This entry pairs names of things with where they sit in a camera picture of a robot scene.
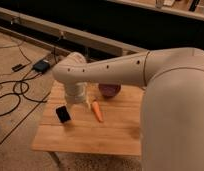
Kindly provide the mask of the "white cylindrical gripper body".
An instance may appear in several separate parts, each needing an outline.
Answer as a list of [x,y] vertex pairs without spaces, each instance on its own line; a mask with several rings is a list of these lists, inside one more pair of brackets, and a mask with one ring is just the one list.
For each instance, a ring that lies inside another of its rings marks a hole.
[[68,103],[82,103],[86,100],[86,84],[66,84],[64,86],[65,99]]

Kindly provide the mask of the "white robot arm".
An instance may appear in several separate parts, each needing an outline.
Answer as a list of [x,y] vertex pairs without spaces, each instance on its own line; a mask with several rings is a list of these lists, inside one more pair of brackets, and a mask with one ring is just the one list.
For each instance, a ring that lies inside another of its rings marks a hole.
[[87,82],[143,87],[143,171],[204,171],[204,50],[152,50],[92,63],[73,52],[53,75],[72,103],[85,99]]

